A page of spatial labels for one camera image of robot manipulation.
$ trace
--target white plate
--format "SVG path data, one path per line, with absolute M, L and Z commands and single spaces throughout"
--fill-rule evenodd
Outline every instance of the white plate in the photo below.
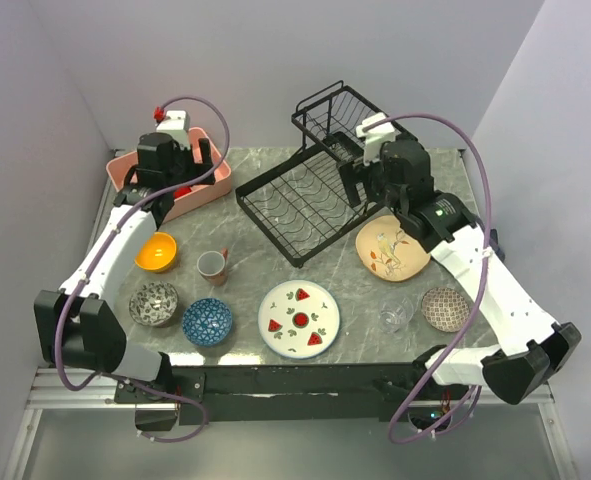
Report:
M 330 347 L 337 337 L 339 308 L 326 289 L 306 280 L 291 280 L 264 297 L 258 326 L 276 353 L 310 358 Z

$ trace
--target marble tabletop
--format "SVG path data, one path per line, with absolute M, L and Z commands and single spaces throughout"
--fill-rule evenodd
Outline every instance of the marble tabletop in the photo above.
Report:
M 295 151 L 295 148 L 231 149 L 227 161 L 233 170 L 233 188 L 285 161 Z M 436 187 L 455 193 L 476 211 L 459 152 L 454 149 L 429 152 Z M 98 225 L 100 231 L 113 197 L 111 187 L 100 206 L 104 212 Z M 406 282 L 390 283 L 375 277 L 362 265 L 355 250 L 359 227 L 301 269 L 292 267 L 246 216 L 237 205 L 234 191 L 172 220 L 160 230 L 177 240 L 179 264 L 163 274 L 148 273 L 133 265 L 119 291 L 114 311 L 129 341 L 167 352 L 174 365 L 408 362 L 434 345 L 448 343 L 453 336 L 431 327 L 423 318 L 419 304 L 432 287 L 449 286 L 463 292 L 455 280 L 433 261 Z M 195 263 L 203 252 L 223 247 L 230 252 L 229 279 L 224 286 L 212 287 L 199 276 Z M 341 313 L 340 331 L 333 345 L 308 360 L 280 357 L 263 342 L 257 328 L 257 312 L 265 294 L 279 283 L 292 279 L 309 280 L 326 288 L 337 301 Z M 234 319 L 227 339 L 216 347 L 199 348 L 186 339 L 180 321 L 165 328 L 136 324 L 128 313 L 129 299 L 140 285 L 155 280 L 168 281 L 176 287 L 181 308 L 205 297 L 224 301 Z M 387 334 L 379 328 L 378 317 L 382 299 L 391 295 L 410 298 L 418 309 L 407 326 Z M 483 316 L 478 315 L 464 336 L 462 346 L 483 347 L 494 343 L 497 340 L 493 331 Z

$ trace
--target orange bowl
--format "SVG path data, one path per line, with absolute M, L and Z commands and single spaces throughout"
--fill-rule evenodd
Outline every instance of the orange bowl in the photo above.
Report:
M 135 264 L 148 272 L 162 273 L 173 266 L 177 243 L 168 233 L 155 232 L 135 257 Z

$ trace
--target mug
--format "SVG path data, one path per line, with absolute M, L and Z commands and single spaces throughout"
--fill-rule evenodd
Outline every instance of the mug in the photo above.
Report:
M 199 274 L 216 287 L 226 283 L 226 262 L 228 260 L 228 248 L 221 252 L 204 252 L 197 259 L 197 271 Z

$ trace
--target pink plastic bin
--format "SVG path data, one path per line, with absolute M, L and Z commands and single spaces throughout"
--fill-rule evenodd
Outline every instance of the pink plastic bin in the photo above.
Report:
M 193 155 L 197 163 L 201 163 L 202 161 L 198 144 L 200 138 L 208 138 L 210 141 L 206 132 L 201 128 L 193 127 L 188 131 L 188 139 L 193 147 Z M 219 150 L 217 150 L 217 147 L 215 147 L 212 141 L 211 156 L 213 158 L 213 163 L 221 158 Z M 108 176 L 110 177 L 111 182 L 113 182 L 113 186 L 116 190 L 119 191 L 124 187 L 124 177 L 126 176 L 126 172 L 128 172 L 128 169 L 136 163 L 137 152 L 127 153 L 126 155 L 122 155 L 121 157 L 108 162 L 106 165 L 106 171 L 108 172 Z M 231 167 L 226 163 L 226 160 L 224 160 L 217 170 L 215 170 L 215 185 L 195 185 L 194 187 L 191 187 L 191 192 L 176 198 L 175 206 L 170 212 L 168 212 L 168 215 L 166 215 L 164 223 L 226 195 L 232 188 Z

